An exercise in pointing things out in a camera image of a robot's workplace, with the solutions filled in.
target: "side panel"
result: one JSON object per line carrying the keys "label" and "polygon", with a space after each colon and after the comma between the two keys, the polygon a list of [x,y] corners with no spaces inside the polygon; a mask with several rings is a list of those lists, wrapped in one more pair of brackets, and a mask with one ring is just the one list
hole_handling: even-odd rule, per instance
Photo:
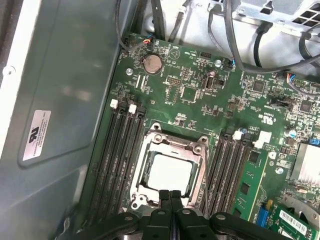
{"label": "side panel", "polygon": [[[80,199],[118,56],[115,2],[41,3],[0,159],[2,239],[47,239]],[[36,110],[51,111],[41,155],[23,161]]]}

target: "cable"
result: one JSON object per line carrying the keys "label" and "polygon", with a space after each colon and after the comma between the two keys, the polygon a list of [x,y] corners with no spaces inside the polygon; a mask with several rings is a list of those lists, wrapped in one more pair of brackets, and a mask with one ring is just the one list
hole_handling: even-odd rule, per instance
{"label": "cable", "polygon": [[244,63],[241,60],[241,56],[238,50],[237,46],[237,40],[235,36],[235,29],[234,29],[234,20],[232,18],[233,13],[233,2],[232,0],[224,0],[223,1],[223,9],[224,9],[224,23],[225,23],[225,31],[226,31],[226,37],[227,41],[230,47],[230,50],[233,54],[233,57],[235,59],[235,62],[237,66],[247,73],[253,73],[253,74],[268,74],[268,73],[276,73],[276,72],[287,72],[293,69],[301,68],[305,65],[308,65],[310,63],[313,63],[314,61],[320,60],[320,54],[308,59],[304,60],[298,63],[281,66],[281,67],[273,67],[273,68],[261,68],[257,66],[252,65],[244,65]]}
{"label": "cable", "polygon": [[257,67],[262,68],[260,58],[259,58],[259,47],[260,47],[262,36],[266,34],[269,31],[269,29],[272,28],[273,25],[274,24],[272,22],[263,21],[262,24],[255,31],[257,33],[257,36],[253,46],[253,58],[254,58],[255,65]]}
{"label": "cable", "polygon": [[157,39],[166,40],[165,20],[160,0],[151,0],[154,35]]}
{"label": "cable", "polygon": [[305,95],[305,96],[308,96],[308,97],[320,97],[320,93],[308,93],[308,92],[304,92],[304,91],[301,91],[298,87],[296,87],[293,83],[294,79],[295,79],[296,75],[295,74],[291,74],[291,73],[288,73],[286,75],[286,83],[295,91],[297,91],[299,94],[302,94],[302,95]]}
{"label": "cable", "polygon": [[[191,2],[192,2],[192,0],[186,0],[182,4],[182,7],[186,8]],[[173,27],[173,30],[172,30],[172,32],[170,34],[169,39],[168,39],[169,43],[173,43],[174,40],[176,39],[177,34],[179,32],[179,29],[180,29],[180,26],[181,26],[181,23],[182,23],[182,20],[184,18],[184,15],[185,15],[184,12],[179,11],[178,16],[177,16],[176,21],[175,21],[175,24],[174,24],[174,27]]]}
{"label": "cable", "polygon": [[134,45],[132,47],[128,47],[125,45],[125,43],[122,41],[120,27],[119,27],[120,5],[121,5],[121,0],[116,0],[115,11],[114,11],[115,31],[121,47],[123,47],[124,50],[131,52],[131,51],[137,50],[138,48],[142,47],[145,44],[150,43],[153,37],[152,34],[149,34],[145,40],[143,40],[142,42],[139,42],[137,45]]}
{"label": "cable", "polygon": [[210,37],[211,42],[216,46],[216,48],[217,48],[220,52],[222,52],[222,53],[224,53],[226,56],[228,56],[228,54],[224,51],[224,49],[223,49],[223,48],[220,46],[220,44],[218,43],[217,39],[216,39],[215,36],[214,36],[214,33],[213,33],[213,31],[212,31],[212,28],[211,28],[212,22],[213,22],[213,20],[214,20],[214,13],[215,13],[215,11],[219,11],[219,10],[220,10],[220,12],[222,11],[221,6],[220,6],[219,4],[214,5],[214,7],[210,10],[210,12],[209,12],[209,18],[208,18],[207,31],[208,31],[208,35],[209,35],[209,37]]}
{"label": "cable", "polygon": [[[318,28],[320,28],[320,24],[317,24],[317,25],[311,27],[310,29],[308,29],[308,31],[303,32],[301,37],[300,37],[300,40],[299,40],[299,52],[300,52],[301,56],[305,60],[312,58],[310,52],[307,49],[306,40],[309,40],[311,38],[311,34],[310,33],[313,30],[318,29]],[[317,62],[317,61],[312,62],[311,65],[314,66],[316,69],[320,68],[320,63]]]}

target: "cpu socket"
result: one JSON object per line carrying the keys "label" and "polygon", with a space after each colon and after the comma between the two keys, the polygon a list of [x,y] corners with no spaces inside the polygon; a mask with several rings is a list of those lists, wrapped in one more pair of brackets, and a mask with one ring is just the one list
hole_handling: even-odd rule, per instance
{"label": "cpu socket", "polygon": [[130,188],[131,208],[157,206],[160,190],[179,190],[194,208],[208,162],[208,137],[196,142],[162,133],[158,122],[144,136]]}

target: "label sticker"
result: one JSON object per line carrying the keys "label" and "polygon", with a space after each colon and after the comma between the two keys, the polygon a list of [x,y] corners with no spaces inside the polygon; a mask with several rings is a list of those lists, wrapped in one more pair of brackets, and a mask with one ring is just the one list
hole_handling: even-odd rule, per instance
{"label": "label sticker", "polygon": [[287,237],[287,238],[290,238],[290,239],[294,239],[292,236],[290,236],[286,231],[282,231],[281,235]]}
{"label": "label sticker", "polygon": [[307,227],[303,225],[302,223],[295,220],[292,216],[284,212],[283,210],[280,211],[280,218],[282,218],[285,222],[290,224],[290,226],[294,227],[296,230],[298,230],[300,233],[302,233],[304,236],[307,233]]}
{"label": "label sticker", "polygon": [[39,157],[45,142],[51,111],[35,110],[27,138],[23,161]]}

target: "blue connector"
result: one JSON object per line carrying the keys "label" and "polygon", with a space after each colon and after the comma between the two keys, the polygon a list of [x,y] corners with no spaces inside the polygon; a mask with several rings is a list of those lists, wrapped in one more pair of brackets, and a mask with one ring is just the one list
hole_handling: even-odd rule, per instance
{"label": "blue connector", "polygon": [[313,145],[320,145],[320,139],[310,138],[309,143]]}
{"label": "blue connector", "polygon": [[261,206],[255,224],[264,228],[266,226],[268,216],[269,212],[263,206]]}

